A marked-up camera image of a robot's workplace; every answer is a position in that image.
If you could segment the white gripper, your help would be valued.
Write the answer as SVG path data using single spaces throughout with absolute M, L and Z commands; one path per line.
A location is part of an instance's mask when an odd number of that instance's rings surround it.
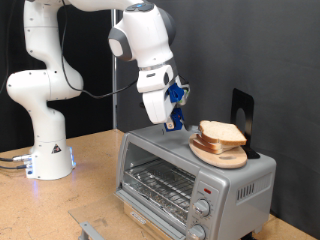
M 142 98 L 148 117 L 154 124 L 165 123 L 175 107 L 165 89 L 143 93 Z M 175 127 L 174 122 L 167 122 L 165 126 L 168 130 Z

